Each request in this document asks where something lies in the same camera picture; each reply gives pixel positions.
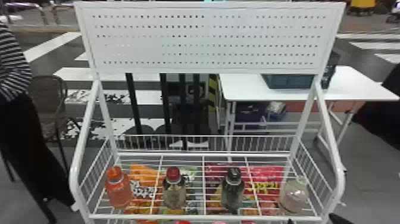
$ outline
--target white pegboard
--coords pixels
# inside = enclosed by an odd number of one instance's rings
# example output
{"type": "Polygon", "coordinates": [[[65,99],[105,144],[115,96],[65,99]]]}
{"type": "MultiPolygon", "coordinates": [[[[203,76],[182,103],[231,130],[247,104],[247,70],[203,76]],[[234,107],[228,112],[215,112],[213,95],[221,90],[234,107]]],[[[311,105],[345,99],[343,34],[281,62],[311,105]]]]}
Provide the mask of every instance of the white pegboard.
{"type": "Polygon", "coordinates": [[[327,61],[345,4],[76,2],[99,73],[306,73],[327,61]]]}

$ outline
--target black pants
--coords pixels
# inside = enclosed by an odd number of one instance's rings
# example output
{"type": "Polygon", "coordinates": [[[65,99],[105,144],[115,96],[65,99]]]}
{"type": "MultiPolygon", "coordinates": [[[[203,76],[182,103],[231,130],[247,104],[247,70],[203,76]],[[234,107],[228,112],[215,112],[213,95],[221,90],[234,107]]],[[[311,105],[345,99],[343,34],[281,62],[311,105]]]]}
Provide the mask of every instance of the black pants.
{"type": "Polygon", "coordinates": [[[63,168],[47,148],[38,112],[27,95],[0,104],[0,149],[30,191],[74,203],[63,168]]]}

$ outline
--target white wire rack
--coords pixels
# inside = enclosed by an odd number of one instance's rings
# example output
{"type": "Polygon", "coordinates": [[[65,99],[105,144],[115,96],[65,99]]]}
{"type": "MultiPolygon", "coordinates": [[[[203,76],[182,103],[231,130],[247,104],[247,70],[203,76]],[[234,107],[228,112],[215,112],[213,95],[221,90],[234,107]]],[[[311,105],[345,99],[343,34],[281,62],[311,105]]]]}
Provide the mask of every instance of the white wire rack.
{"type": "Polygon", "coordinates": [[[77,17],[93,73],[93,85],[70,170],[70,188],[87,224],[127,223],[137,220],[190,220],[211,223],[326,223],[345,187],[343,165],[323,98],[322,78],[345,4],[307,2],[76,2],[77,17]],[[121,73],[311,73],[315,78],[294,135],[269,136],[114,136],[103,94],[101,77],[121,73]],[[99,99],[108,139],[97,155],[83,163],[90,121],[99,99]],[[329,185],[302,143],[305,125],[316,99],[322,131],[335,181],[329,185]],[[187,141],[187,150],[182,145],[187,141]],[[265,215],[260,195],[239,215],[208,213],[205,168],[209,162],[226,162],[242,168],[252,192],[252,167],[279,166],[281,183],[305,176],[310,198],[296,216],[265,215]],[[159,214],[161,197],[147,214],[125,214],[109,204],[104,190],[105,171],[113,165],[129,171],[142,164],[157,171],[158,189],[163,168],[189,166],[196,170],[189,187],[197,215],[159,214]],[[246,211],[253,210],[247,216],[246,211]]]}
{"type": "MultiPolygon", "coordinates": [[[[227,138],[231,136],[179,136],[179,135],[121,135],[117,139],[118,156],[115,160],[111,153],[109,141],[105,141],[96,157],[93,160],[89,171],[86,173],[80,184],[80,190],[85,198],[86,205],[89,207],[89,217],[91,219],[105,219],[114,222],[135,219],[159,219],[159,220],[270,220],[284,221],[291,218],[298,223],[302,221],[320,222],[321,214],[326,208],[333,190],[318,166],[314,162],[310,153],[300,144],[296,155],[291,158],[289,146],[294,138],[293,135],[275,135],[275,136],[234,136],[232,151],[227,153],[227,138]],[[201,143],[189,143],[188,150],[182,151],[179,142],[192,141],[201,143]],[[281,183],[286,180],[296,178],[298,175],[305,176],[309,186],[310,199],[307,206],[296,216],[265,216],[266,210],[277,210],[277,208],[263,207],[263,203],[273,203],[276,201],[259,200],[260,195],[276,196],[273,194],[256,194],[254,201],[246,201],[246,204],[253,203],[253,207],[241,207],[238,216],[219,216],[210,214],[210,211],[222,208],[209,207],[208,203],[217,203],[219,201],[209,199],[209,189],[205,185],[205,165],[207,163],[228,163],[229,166],[236,166],[250,170],[250,167],[274,166],[281,167],[282,171],[275,172],[275,176],[281,178],[281,183]],[[190,201],[194,206],[190,209],[196,209],[198,215],[164,215],[154,214],[154,210],[162,207],[162,197],[150,200],[150,206],[135,207],[136,209],[146,210],[142,214],[123,214],[123,211],[116,210],[110,205],[107,193],[104,190],[104,173],[109,166],[121,166],[126,173],[130,173],[132,164],[141,164],[154,170],[157,170],[156,177],[161,177],[162,172],[170,166],[191,167],[196,170],[194,180],[188,188],[191,196],[190,201]],[[243,211],[255,210],[258,215],[244,215],[243,211]]],[[[223,176],[208,175],[208,178],[222,178],[223,176]]],[[[253,180],[251,172],[242,170],[243,178],[249,178],[250,186],[255,186],[259,182],[253,180]]],[[[157,189],[156,195],[162,196],[162,189],[159,182],[156,181],[154,188],[157,189]]]]}

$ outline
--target striped shirt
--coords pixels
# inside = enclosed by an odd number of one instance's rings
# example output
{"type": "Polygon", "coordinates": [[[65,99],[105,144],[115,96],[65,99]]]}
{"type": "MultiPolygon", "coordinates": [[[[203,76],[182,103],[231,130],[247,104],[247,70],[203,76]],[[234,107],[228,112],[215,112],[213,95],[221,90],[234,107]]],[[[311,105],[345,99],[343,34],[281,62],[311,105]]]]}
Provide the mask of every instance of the striped shirt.
{"type": "Polygon", "coordinates": [[[0,23],[0,102],[26,93],[32,72],[15,36],[0,23]]]}

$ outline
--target clear bottle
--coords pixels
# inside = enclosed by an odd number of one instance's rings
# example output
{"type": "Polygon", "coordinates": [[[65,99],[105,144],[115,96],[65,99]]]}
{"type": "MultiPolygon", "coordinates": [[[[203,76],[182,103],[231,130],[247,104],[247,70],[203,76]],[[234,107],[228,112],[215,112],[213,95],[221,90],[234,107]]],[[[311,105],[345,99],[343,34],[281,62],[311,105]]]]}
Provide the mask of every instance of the clear bottle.
{"type": "Polygon", "coordinates": [[[298,176],[281,187],[279,207],[284,214],[296,214],[306,206],[307,199],[307,180],[303,176],[298,176]]]}
{"type": "Polygon", "coordinates": [[[110,199],[110,204],[116,209],[124,209],[132,200],[132,190],[128,175],[122,173],[118,166],[107,169],[105,190],[110,199]]]}
{"type": "Polygon", "coordinates": [[[167,169],[164,180],[162,198],[164,205],[170,209],[181,209],[186,205],[185,179],[181,176],[178,167],[171,166],[167,169]]]}
{"type": "Polygon", "coordinates": [[[242,205],[245,183],[237,167],[228,169],[227,175],[222,180],[221,204],[232,214],[238,214],[242,205]]]}

